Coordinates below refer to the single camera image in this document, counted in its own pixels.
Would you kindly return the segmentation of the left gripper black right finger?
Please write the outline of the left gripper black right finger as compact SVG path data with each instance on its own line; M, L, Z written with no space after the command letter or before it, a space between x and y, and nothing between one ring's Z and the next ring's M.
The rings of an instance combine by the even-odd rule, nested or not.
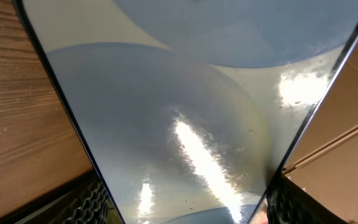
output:
M347 224L282 173L267 189L269 224Z

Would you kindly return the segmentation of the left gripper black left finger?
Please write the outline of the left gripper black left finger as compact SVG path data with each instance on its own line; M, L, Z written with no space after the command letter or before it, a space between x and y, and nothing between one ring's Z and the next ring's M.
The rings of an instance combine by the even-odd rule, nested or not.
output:
M107 223L109 196L95 171L21 206L0 223Z

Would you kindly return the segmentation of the Samsung Galaxy smartphone blue screen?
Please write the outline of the Samsung Galaxy smartphone blue screen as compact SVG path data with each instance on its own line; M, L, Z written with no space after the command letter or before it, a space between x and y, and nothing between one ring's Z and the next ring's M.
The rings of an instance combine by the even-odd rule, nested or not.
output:
M250 223L358 40L358 0L21 0L122 223Z

